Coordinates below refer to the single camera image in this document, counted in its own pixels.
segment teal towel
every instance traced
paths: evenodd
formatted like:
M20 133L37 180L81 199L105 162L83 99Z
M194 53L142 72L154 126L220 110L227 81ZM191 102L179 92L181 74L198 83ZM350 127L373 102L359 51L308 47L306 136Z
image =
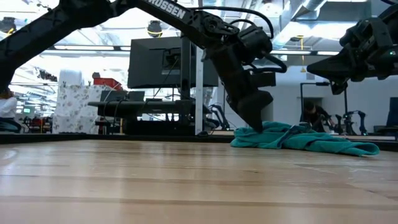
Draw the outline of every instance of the teal towel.
M298 149L312 152L329 152L352 156L373 156L380 149L372 143L351 142L334 138L327 133L317 133L304 126L291 126L278 122L263 122L263 132L252 128L235 130L233 147L259 147L263 149Z

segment wooden surface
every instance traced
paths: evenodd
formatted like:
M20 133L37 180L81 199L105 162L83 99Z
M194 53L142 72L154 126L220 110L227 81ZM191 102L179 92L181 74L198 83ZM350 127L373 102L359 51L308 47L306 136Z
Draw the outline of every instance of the wooden surface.
M214 131L212 135L216 136L233 136L233 131ZM395 141L394 136L345 136L345 135L338 135L332 134L333 137L336 138L346 138L352 140L364 140L364 141Z
M20 223L398 223L398 154L228 144L0 146L0 219Z

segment chair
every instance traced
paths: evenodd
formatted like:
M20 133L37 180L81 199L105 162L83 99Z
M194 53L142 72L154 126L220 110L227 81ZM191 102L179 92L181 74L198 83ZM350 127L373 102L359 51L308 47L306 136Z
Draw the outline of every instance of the chair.
M0 118L0 131L1 132L11 132L11 133L20 133L22 126L9 118Z

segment red object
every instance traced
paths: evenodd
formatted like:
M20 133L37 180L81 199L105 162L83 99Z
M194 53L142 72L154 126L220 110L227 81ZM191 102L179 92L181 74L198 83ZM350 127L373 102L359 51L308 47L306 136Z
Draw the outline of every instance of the red object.
M120 83L113 78L94 78L94 85L107 85L115 90L123 90Z

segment black robotic arm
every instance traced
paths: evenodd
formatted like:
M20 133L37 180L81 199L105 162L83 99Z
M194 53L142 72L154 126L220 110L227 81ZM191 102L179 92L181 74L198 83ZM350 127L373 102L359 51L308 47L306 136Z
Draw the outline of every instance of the black robotic arm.
M257 89L250 75L253 71L284 73L287 70L283 62L269 55L272 44L268 35L254 24L240 31L217 16L184 8L172 0L116 0L112 3L108 0L60 0L56 8L0 42L0 91L7 88L18 67L74 30L99 25L134 7L179 29L204 49L205 59L213 62L226 89L231 108L256 131L262 130L261 110L273 99L268 92ZM251 65L255 58L263 57L280 68L243 68L243 65Z
M398 4L349 28L340 45L343 49L338 55L307 67L309 72L330 81L333 94L343 92L348 80L383 80L398 75Z

